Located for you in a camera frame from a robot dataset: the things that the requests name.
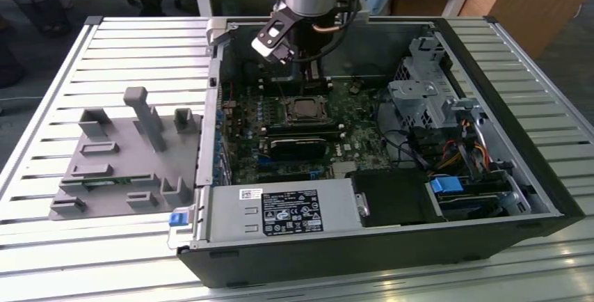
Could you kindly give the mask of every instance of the warning label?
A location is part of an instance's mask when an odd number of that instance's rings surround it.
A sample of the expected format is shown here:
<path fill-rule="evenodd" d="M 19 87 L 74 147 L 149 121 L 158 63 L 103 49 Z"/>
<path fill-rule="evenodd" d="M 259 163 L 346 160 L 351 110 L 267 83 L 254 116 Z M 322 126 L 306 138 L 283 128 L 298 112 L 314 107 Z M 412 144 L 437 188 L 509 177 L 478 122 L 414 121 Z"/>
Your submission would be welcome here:
<path fill-rule="evenodd" d="M 325 231 L 318 190 L 263 193 L 262 221 L 266 236 Z"/>

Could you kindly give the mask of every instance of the blue latch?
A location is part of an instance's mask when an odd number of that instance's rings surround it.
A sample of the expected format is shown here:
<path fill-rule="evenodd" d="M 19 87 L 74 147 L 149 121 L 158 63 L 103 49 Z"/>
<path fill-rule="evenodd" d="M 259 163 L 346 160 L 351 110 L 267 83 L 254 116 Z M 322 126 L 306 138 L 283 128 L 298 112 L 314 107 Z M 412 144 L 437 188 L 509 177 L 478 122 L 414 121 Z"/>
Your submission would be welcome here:
<path fill-rule="evenodd" d="M 458 177 L 437 177 L 432 180 L 430 184 L 432 188 L 434 189 L 434 193 L 453 193 L 462 192 L 465 190 Z"/>
<path fill-rule="evenodd" d="M 171 213 L 170 215 L 170 227 L 182 227 L 189 224 L 187 213 Z"/>

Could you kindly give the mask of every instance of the aluminum slotted table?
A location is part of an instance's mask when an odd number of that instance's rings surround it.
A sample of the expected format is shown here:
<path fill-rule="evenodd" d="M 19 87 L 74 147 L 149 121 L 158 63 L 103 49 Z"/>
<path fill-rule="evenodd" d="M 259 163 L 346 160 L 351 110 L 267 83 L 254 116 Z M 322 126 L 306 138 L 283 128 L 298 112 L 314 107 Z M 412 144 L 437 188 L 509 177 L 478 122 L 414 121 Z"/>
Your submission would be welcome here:
<path fill-rule="evenodd" d="M 594 294 L 593 127 L 500 25 L 482 18 L 450 24 L 589 215 L 561 232 L 485 261 L 209 289 L 169 247 L 167 213 L 48 221 L 83 108 L 129 117 L 122 94 L 145 86 L 162 116 L 182 106 L 203 112 L 206 23 L 103 18 L 83 27 L 0 174 L 0 301 L 545 301 Z"/>

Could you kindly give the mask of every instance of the red wire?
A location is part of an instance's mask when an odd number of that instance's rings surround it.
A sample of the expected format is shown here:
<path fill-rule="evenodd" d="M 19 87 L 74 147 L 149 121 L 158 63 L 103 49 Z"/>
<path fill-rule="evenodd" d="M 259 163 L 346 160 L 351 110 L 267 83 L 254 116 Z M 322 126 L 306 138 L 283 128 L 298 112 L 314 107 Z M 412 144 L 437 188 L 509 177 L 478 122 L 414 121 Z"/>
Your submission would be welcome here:
<path fill-rule="evenodd" d="M 446 149 L 448 149 L 448 146 L 449 146 L 450 144 L 453 144 L 453 143 L 456 143 L 456 141 L 454 141 L 454 140 L 450 140 L 450 141 L 446 142 L 446 145 L 444 146 L 442 160 L 446 159 Z"/>

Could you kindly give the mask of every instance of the floor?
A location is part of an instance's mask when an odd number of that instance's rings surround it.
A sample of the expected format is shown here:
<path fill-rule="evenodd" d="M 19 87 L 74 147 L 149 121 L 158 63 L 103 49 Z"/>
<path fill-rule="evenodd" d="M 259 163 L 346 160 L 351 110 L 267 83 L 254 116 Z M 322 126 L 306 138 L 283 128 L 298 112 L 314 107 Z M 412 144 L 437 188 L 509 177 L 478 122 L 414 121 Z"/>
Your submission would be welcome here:
<path fill-rule="evenodd" d="M 171 16 L 187 15 L 175 8 L 174 0 L 165 0 L 163 11 Z M 72 0 L 67 14 L 74 26 L 72 33 L 62 38 L 43 38 L 12 0 L 0 0 L 0 15 L 11 22 L 11 28 L 0 32 L 0 42 L 10 46 L 27 71 L 26 79 L 18 85 L 0 89 L 0 168 L 11 156 L 39 104 L 36 98 L 2 99 L 44 95 L 87 16 L 137 16 L 139 9 L 127 0 Z M 594 0 L 588 0 L 581 14 L 568 23 L 537 63 L 594 123 L 593 55 Z"/>

